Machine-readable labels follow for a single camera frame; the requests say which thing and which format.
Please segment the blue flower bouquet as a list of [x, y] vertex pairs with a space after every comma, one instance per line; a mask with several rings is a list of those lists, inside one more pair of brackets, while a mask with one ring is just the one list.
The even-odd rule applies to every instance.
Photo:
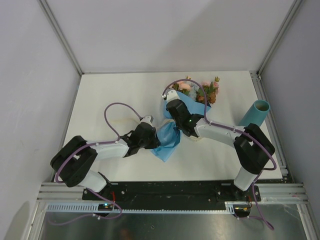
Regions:
[[192, 127], [217, 100], [219, 82], [220, 78], [216, 76], [210, 82], [197, 84], [190, 76], [186, 76], [165, 89], [167, 94], [175, 91], [180, 100], [164, 103], [163, 113], [168, 121], [157, 130], [160, 146], [151, 150], [157, 158], [166, 162], [179, 145], [182, 134], [194, 136]]

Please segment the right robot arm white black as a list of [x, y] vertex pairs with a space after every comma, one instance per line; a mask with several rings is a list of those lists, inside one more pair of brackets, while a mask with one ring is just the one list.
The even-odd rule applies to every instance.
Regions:
[[248, 188], [262, 171], [267, 170], [267, 163], [275, 162], [274, 146], [254, 123], [243, 127], [209, 121], [205, 115], [191, 114], [181, 99], [167, 99], [166, 110], [187, 137], [211, 139], [235, 149], [241, 168], [233, 180], [230, 194], [237, 201], [248, 196]]

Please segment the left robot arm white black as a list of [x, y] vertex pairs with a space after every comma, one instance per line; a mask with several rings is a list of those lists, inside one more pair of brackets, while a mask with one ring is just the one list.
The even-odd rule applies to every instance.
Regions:
[[140, 149], [151, 150], [159, 145], [156, 128], [142, 121], [135, 130], [115, 141], [88, 143], [77, 135], [51, 159], [50, 166], [67, 187], [82, 186], [105, 200], [110, 196], [111, 183], [102, 173], [91, 170], [92, 165], [100, 160], [127, 158]]

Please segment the cream printed ribbon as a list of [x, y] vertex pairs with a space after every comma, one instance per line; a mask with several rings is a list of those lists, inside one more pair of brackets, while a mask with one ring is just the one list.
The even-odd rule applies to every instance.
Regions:
[[[135, 120], [134, 118], [122, 118], [122, 119], [112, 120], [111, 123], [113, 123], [113, 124], [127, 124], [129, 121], [133, 121], [137, 124], [140, 124], [140, 120]], [[175, 123], [175, 121], [170, 118], [165, 118], [159, 126], [154, 126], [155, 132], [156, 132], [156, 134], [155, 134], [156, 140], [152, 141], [151, 146], [157, 148], [161, 145], [161, 140], [160, 140], [160, 137], [158, 136], [158, 132], [160, 131], [160, 129], [162, 127], [164, 127], [168, 123]]]

